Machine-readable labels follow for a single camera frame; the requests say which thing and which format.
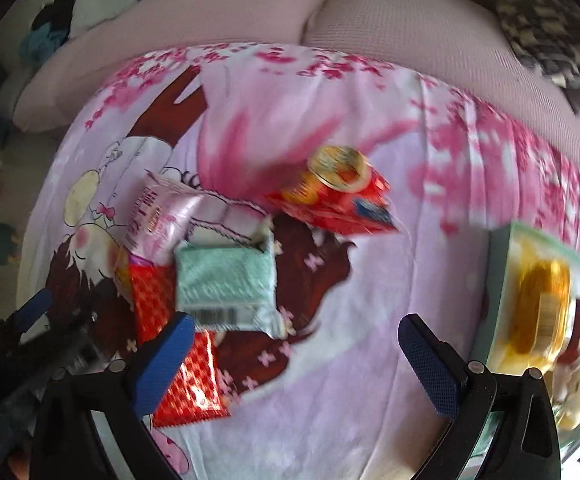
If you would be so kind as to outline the long red patterned pack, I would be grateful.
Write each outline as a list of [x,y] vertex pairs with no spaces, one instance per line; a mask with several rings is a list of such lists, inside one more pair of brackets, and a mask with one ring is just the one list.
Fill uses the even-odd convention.
[[132,379],[133,410],[157,427],[194,424],[229,415],[222,400],[212,334],[175,309],[172,266],[130,265],[139,342]]

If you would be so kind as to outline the teal shallow cardboard tray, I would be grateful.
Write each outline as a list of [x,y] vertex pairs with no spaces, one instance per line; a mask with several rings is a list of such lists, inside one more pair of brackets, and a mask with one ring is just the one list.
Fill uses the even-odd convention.
[[494,373],[543,374],[567,460],[580,446],[580,254],[509,223],[491,232],[484,292],[471,356]]

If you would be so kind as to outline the pink sofa seat cover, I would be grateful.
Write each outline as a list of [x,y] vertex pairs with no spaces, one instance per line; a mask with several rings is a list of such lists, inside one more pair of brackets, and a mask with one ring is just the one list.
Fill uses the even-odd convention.
[[31,132],[69,125],[132,58],[228,40],[363,54],[438,77],[520,119],[580,167],[580,118],[470,0],[141,0],[61,47],[24,87],[13,121]]

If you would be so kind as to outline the red milk biscuit pack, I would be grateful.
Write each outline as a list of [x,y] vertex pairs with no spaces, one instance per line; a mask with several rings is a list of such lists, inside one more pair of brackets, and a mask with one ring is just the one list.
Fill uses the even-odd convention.
[[560,365],[571,365],[580,357],[580,298],[575,300],[575,316],[572,327],[572,334],[566,350],[564,350],[557,363]]

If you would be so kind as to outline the mint green wafer pack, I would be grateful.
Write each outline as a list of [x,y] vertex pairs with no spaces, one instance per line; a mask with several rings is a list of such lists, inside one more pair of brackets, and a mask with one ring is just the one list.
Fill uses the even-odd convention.
[[175,309],[194,319],[197,330],[288,335],[276,306],[276,250],[267,224],[250,244],[194,244],[174,250]]

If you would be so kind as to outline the red gold coin snack bag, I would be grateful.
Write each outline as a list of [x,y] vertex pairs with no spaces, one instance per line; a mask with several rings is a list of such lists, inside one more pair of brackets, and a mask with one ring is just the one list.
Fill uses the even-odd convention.
[[393,232],[390,183],[350,146],[325,145],[308,159],[299,179],[266,200],[290,217],[340,235]]

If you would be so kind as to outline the yellow cake clear pack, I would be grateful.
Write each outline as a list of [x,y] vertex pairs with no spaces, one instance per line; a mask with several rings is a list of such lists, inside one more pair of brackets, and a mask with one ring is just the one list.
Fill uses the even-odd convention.
[[535,367],[546,373],[566,342],[571,302],[567,260],[543,256],[527,240],[514,244],[512,289],[504,298],[507,322],[490,359],[497,373],[520,375]]

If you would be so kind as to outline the dark clothes pile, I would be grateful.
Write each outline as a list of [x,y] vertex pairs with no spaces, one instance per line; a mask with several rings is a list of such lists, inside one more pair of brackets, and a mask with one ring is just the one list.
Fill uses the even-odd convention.
[[24,65],[40,68],[69,39],[75,0],[54,0],[43,6],[19,46]]

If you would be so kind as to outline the pink fruit snack pack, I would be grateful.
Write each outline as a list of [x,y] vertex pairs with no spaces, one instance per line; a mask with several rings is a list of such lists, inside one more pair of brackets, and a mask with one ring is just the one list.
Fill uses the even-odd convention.
[[113,271],[119,294],[133,304],[130,266],[170,266],[174,248],[184,238],[204,194],[170,178],[148,171],[130,210]]

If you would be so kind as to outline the black white patterned pillow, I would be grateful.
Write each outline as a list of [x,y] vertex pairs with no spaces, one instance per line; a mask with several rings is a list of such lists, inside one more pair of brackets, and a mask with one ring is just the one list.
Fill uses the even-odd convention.
[[500,27],[528,70],[580,89],[580,7],[573,0],[499,0]]

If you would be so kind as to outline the pink cartoon print cloth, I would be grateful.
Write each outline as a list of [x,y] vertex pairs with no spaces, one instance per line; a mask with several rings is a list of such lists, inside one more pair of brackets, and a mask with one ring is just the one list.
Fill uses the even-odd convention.
[[165,429],[188,479],[407,479],[442,420],[397,344],[418,313],[467,353],[488,234],[518,220],[580,253],[580,163],[472,94],[392,63],[278,44],[152,51],[86,94],[25,232],[18,297],[66,322],[116,254],[148,172],[204,188],[192,230],[263,220],[315,150],[352,145],[388,180],[397,228],[341,236],[273,221],[284,340],[215,341],[226,418]]

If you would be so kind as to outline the white bun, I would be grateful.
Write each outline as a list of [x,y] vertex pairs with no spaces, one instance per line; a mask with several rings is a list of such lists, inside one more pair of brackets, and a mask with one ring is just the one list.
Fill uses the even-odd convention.
[[580,424],[580,361],[555,367],[552,372],[552,407],[559,430],[573,430]]

